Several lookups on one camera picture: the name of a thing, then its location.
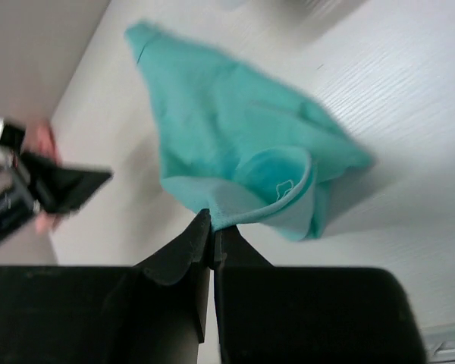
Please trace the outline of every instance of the white wall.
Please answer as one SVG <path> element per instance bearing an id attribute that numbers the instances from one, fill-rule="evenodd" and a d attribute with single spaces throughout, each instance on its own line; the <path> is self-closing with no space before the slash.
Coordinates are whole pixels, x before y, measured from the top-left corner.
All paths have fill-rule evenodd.
<path id="1" fill-rule="evenodd" d="M 262 254 L 277 265 L 385 267 L 425 332 L 455 325 L 455 0 L 368 0 L 315 40 L 308 15 L 275 0 L 232 12 L 206 0 L 113 0 L 54 123 L 67 159 L 116 175 L 55 235 L 59 262 L 131 265 L 192 218 L 158 185 L 148 94 L 123 37 L 141 17 L 315 95 L 378 159 L 334 192 L 339 216 L 322 239 L 290 243 L 242 227 Z M 205 364 L 218 360 L 213 312 Z"/>
<path id="2" fill-rule="evenodd" d="M 109 0 L 0 0 L 0 115 L 50 118 Z M 32 227 L 0 246 L 0 264 L 55 262 Z"/>

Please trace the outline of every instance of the white table surface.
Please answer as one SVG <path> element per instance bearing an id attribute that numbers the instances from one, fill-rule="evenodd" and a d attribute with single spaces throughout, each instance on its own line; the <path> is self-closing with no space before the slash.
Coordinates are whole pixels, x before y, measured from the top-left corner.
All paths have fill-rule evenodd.
<path id="1" fill-rule="evenodd" d="M 378 159 L 336 189 L 338 218 L 322 239 L 241 227 L 256 249 L 277 265 L 385 267 L 422 328 L 455 324 L 455 0 L 368 0 L 324 22 L 275 0 L 234 11 L 209 0 L 112 0 L 53 123 L 65 159 L 110 165 L 115 178 L 53 236 L 62 264 L 131 265 L 192 218 L 158 184 L 148 94 L 123 37 L 141 18 L 314 95 Z M 217 360 L 209 310 L 207 364 Z"/>

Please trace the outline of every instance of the towel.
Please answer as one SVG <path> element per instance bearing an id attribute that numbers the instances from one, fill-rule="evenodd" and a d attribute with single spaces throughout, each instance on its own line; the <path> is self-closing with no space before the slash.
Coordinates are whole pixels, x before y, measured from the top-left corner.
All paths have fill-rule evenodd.
<path id="1" fill-rule="evenodd" d="M 370 155 L 305 95 L 206 45 L 140 22 L 126 38 L 149 90 L 162 187 L 213 229 L 263 223 L 320 237 L 333 179 Z"/>

